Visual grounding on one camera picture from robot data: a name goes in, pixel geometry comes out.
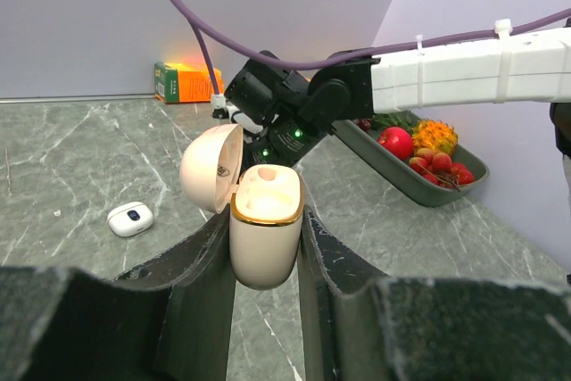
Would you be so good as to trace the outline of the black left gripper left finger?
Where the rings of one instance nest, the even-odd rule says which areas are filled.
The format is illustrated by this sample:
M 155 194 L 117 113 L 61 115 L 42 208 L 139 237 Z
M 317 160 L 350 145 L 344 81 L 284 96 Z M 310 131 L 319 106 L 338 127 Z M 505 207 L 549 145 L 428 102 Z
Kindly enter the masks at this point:
M 224 379 L 236 287 L 228 239 L 221 213 L 113 280 L 2 268 L 2 379 Z

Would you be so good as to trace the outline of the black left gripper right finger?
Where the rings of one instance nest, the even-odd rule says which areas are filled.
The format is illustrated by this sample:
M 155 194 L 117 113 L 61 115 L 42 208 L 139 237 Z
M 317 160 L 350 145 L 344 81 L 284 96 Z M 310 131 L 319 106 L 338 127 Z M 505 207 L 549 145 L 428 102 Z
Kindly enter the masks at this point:
M 297 259 L 309 380 L 567 380 L 570 289 L 390 277 L 302 216 Z

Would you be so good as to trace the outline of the beige earbud charging case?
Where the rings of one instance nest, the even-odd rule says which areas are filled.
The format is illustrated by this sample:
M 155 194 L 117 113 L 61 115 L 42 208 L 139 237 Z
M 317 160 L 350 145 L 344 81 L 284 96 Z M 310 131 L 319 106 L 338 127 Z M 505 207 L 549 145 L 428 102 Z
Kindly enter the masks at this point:
M 185 150 L 179 180 L 197 207 L 229 210 L 229 253 L 236 279 L 254 290 L 281 286 L 290 276 L 302 229 L 304 185 L 293 169 L 258 164 L 241 170 L 244 129 L 209 128 Z

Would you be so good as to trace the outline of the white earbud charging case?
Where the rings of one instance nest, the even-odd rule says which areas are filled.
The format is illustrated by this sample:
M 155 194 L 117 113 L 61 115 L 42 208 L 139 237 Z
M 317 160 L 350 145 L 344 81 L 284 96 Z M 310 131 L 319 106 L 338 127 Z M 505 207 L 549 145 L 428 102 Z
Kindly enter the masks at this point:
M 142 202 L 125 203 L 111 210 L 107 224 L 119 237 L 132 237 L 146 231 L 153 225 L 154 216 L 150 208 Z

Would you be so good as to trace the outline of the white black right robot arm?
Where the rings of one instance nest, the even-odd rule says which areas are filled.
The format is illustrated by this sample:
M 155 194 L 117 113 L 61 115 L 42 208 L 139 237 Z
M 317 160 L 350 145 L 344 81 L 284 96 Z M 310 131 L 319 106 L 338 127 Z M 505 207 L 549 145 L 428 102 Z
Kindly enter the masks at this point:
M 570 28 L 523 34 L 506 21 L 495 37 L 391 54 L 353 54 L 306 79 L 249 60 L 224 96 L 262 127 L 242 167 L 294 166 L 339 120 L 455 104 L 570 100 Z

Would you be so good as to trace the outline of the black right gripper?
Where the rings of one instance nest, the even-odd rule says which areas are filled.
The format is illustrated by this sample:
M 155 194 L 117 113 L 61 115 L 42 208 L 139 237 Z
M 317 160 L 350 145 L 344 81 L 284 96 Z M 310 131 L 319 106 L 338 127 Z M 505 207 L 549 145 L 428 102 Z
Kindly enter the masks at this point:
M 327 135 L 302 119 L 309 81 L 299 72 L 248 60 L 228 84 L 228 102 L 260 126 L 244 141 L 242 168 L 257 164 L 293 167 Z

